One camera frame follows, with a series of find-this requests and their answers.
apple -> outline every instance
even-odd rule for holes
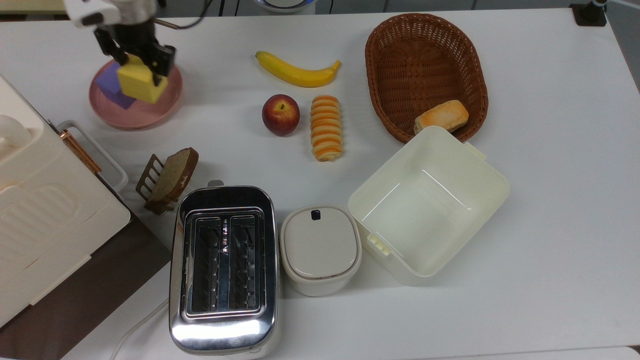
[[[277,94],[269,98],[262,107],[262,121],[278,136],[291,134],[300,122],[300,108],[290,96]]]

purple sponge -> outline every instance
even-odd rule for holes
[[[95,84],[98,85],[104,97],[126,110],[136,100],[135,98],[126,96],[122,93],[120,81],[118,80],[119,68],[120,65],[117,62],[114,62],[100,76],[98,76],[95,80]]]

toaster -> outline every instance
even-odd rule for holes
[[[186,352],[257,359],[280,340],[271,199],[252,186],[195,190],[178,207],[169,328]]]

wicker basket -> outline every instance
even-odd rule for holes
[[[365,48],[371,102],[387,131],[413,138],[420,114],[457,99],[469,120],[453,135],[464,142],[482,126],[486,85],[471,40],[450,22],[430,14],[397,15],[378,25]]]

white cable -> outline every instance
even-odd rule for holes
[[[118,346],[116,347],[116,349],[114,349],[114,351],[111,354],[111,357],[109,358],[109,360],[115,360],[116,356],[118,356],[118,352],[120,351],[120,348],[122,348],[122,345],[124,344],[124,342],[127,341],[127,338],[131,334],[136,332],[136,330],[138,330],[147,321],[151,320],[151,318],[154,317],[156,314],[158,314],[158,312],[160,312],[160,310],[162,310],[167,304],[169,304],[169,298],[166,298],[166,300],[163,301],[162,304],[158,305],[158,307],[155,310],[153,310],[149,315],[147,315],[146,318],[140,320],[139,323],[137,323],[134,327],[129,329],[129,331],[127,331],[127,333],[122,336],[122,339],[120,339],[120,342],[118,343]]]
[[[611,0],[611,2],[612,3],[618,3],[620,5],[625,5],[625,6],[628,6],[630,8],[634,8],[634,9],[640,10],[640,5],[632,4],[632,3],[629,3],[629,2],[627,2],[625,0]]]

